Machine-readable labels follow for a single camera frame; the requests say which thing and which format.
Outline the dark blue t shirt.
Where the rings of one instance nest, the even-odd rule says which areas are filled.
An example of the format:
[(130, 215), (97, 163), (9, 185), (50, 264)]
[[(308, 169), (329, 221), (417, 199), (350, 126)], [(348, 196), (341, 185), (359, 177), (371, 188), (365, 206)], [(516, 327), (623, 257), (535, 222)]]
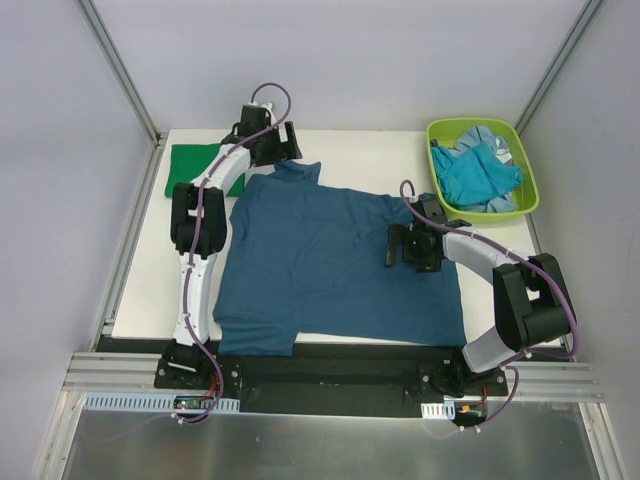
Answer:
[(319, 164), (252, 176), (236, 201), (213, 310), (224, 354), (288, 356), (300, 334), (465, 343), (458, 274), (387, 266), (403, 201), (319, 184)]

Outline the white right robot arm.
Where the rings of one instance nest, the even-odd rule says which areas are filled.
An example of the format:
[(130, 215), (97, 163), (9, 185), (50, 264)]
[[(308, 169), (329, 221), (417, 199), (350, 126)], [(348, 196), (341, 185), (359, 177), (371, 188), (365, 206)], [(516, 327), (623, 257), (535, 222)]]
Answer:
[(439, 225), (415, 220), (388, 228), (387, 267), (402, 261), (419, 273), (436, 273), (446, 260), (492, 286), (494, 326), (434, 370), (430, 384), (439, 393), (454, 398), (473, 394), (496, 370), (575, 326), (566, 284), (552, 255), (525, 257), (463, 221)]

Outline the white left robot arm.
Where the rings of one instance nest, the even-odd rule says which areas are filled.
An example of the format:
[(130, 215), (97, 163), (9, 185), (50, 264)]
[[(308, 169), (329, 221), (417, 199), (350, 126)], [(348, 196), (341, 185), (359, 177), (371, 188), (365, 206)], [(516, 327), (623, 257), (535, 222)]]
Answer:
[(226, 195), (250, 168), (300, 157), (293, 123), (276, 120), (271, 104), (251, 102), (202, 173), (174, 186), (170, 239), (179, 254), (180, 297), (173, 337), (158, 364), (157, 387), (219, 385), (221, 375), (206, 342), (214, 265), (228, 236)]

